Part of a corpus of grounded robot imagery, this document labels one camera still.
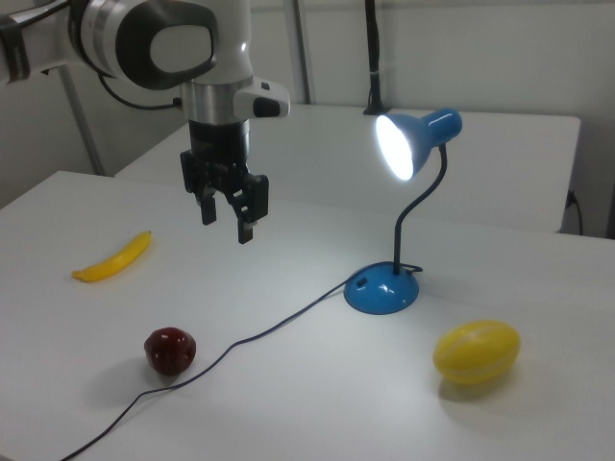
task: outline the white wall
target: white wall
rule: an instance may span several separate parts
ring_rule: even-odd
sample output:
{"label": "white wall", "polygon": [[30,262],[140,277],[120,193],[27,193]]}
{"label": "white wall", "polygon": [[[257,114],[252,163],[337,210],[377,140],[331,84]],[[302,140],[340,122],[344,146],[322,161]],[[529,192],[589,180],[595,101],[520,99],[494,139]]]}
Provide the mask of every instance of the white wall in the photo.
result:
{"label": "white wall", "polygon": [[[316,103],[364,106],[369,78],[363,1],[305,4]],[[613,2],[398,0],[378,5],[385,6],[379,9],[379,25],[383,97],[389,105],[581,119],[572,187],[586,233],[605,236],[615,180]],[[574,219],[566,223],[576,228]]]}
{"label": "white wall", "polygon": [[289,0],[251,0],[250,59],[255,75],[286,86],[291,102],[303,102],[296,68],[299,56],[288,3]]}
{"label": "white wall", "polygon": [[[1,0],[0,12],[32,5]],[[58,170],[92,173],[57,72],[0,86],[0,207]]]}

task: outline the yellow lemon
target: yellow lemon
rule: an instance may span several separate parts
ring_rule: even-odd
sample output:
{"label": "yellow lemon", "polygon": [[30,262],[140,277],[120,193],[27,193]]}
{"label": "yellow lemon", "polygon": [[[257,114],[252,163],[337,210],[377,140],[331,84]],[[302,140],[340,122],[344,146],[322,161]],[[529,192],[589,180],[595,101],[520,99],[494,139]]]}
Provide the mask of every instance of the yellow lemon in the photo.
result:
{"label": "yellow lemon", "polygon": [[479,320],[445,333],[433,364],[450,381],[477,384],[508,370],[521,349],[519,333],[497,320]]}

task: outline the white table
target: white table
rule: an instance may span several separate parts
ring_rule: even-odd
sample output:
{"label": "white table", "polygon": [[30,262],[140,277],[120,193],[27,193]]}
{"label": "white table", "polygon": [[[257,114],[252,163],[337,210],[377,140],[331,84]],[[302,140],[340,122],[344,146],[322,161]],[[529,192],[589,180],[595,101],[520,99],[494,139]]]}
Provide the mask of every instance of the white table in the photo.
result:
{"label": "white table", "polygon": [[[393,215],[273,201],[247,245],[229,207],[205,228],[166,186],[60,173],[0,211],[0,454],[59,459],[163,382],[143,341],[175,326],[206,368],[233,341],[390,258]],[[70,278],[151,230],[113,279]],[[417,302],[370,316],[337,294],[242,346],[210,375],[143,402],[80,459],[612,460],[615,245],[410,216]],[[522,336],[503,379],[459,388],[431,364],[453,326]]]}
{"label": "white table", "polygon": [[[415,116],[420,110],[397,110]],[[463,112],[449,172],[415,216],[525,231],[559,231],[578,141],[573,117]],[[411,182],[395,181],[378,154],[374,117],[359,108],[293,105],[285,119],[251,122],[253,172],[274,199],[399,213],[437,175],[432,155]],[[119,172],[124,180],[183,184],[187,126]]]}

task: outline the banana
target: banana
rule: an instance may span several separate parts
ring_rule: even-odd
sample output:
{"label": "banana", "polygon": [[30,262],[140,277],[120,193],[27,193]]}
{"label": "banana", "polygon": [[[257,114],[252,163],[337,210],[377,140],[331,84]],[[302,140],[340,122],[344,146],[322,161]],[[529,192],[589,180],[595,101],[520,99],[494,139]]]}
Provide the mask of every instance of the banana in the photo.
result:
{"label": "banana", "polygon": [[129,266],[152,242],[150,231],[137,234],[122,250],[104,261],[81,271],[73,271],[72,278],[81,281],[98,281],[111,277]]}

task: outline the desk lamp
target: desk lamp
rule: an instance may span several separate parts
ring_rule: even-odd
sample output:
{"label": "desk lamp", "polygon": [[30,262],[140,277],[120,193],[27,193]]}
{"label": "desk lamp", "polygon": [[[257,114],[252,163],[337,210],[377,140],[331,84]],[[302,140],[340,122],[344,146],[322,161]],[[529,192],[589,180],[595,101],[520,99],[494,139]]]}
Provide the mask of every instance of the desk lamp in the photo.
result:
{"label": "desk lamp", "polygon": [[416,300],[419,286],[412,273],[421,272],[422,269],[400,262],[402,223],[444,178],[447,169],[446,143],[461,132],[461,126],[461,116],[453,109],[441,109],[423,118],[387,114],[376,119],[376,134],[382,155],[400,180],[408,181],[418,173],[434,147],[440,150],[441,167],[433,184],[397,218],[393,262],[364,267],[346,283],[344,296],[355,309],[368,314],[392,314]]}

